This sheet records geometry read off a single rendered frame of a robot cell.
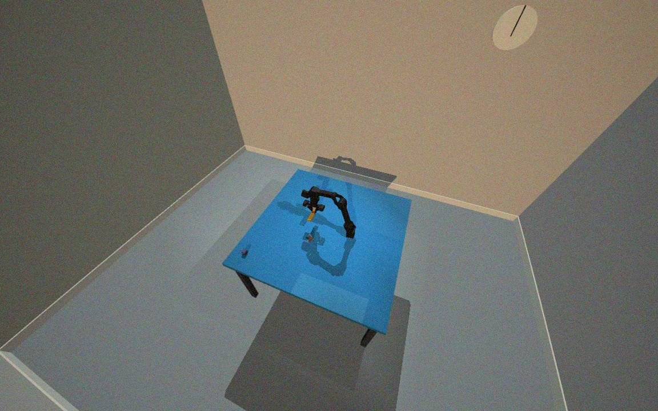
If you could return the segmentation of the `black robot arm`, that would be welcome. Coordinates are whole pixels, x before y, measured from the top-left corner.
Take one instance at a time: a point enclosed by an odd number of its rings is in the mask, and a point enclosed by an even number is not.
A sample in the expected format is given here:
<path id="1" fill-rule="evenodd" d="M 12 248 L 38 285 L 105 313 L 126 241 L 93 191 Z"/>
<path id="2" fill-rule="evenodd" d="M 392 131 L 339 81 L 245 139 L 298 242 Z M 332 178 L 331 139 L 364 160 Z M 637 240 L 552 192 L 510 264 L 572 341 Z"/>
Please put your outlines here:
<path id="1" fill-rule="evenodd" d="M 356 226 L 350 220 L 349 213 L 347 211 L 347 200 L 342 195 L 339 195 L 336 192 L 321 190 L 318 187 L 313 186 L 309 191 L 303 190 L 301 196 L 304 198 L 310 198 L 311 202 L 319 202 L 319 196 L 332 198 L 332 201 L 334 201 L 336 206 L 339 207 L 344 216 L 344 228 L 346 230 L 346 236 L 353 239 L 355 236 Z M 337 201 L 336 197 L 340 198 L 339 202 Z"/>

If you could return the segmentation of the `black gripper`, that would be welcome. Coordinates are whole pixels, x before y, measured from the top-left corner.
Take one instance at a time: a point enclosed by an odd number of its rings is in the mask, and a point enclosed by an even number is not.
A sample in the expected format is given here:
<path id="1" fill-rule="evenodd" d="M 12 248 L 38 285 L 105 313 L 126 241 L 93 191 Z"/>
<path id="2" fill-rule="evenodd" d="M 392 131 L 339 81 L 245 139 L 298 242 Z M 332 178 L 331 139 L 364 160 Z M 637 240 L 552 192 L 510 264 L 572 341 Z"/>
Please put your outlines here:
<path id="1" fill-rule="evenodd" d="M 307 205 L 307 204 L 308 204 L 308 205 Z M 303 206 L 309 208 L 311 211 L 313 210 L 313 209 L 312 209 L 313 207 L 316 208 L 316 209 L 315 209 L 315 213 L 316 213 L 317 211 L 321 211 L 321 212 L 322 212 L 322 211 L 324 210 L 324 208 L 326 207 L 326 205 L 318 204 L 318 201 L 316 201 L 316 202 L 311 202 L 311 201 L 310 201 L 310 202 L 309 202 L 309 200 L 304 200 L 304 202 L 303 202 Z"/>

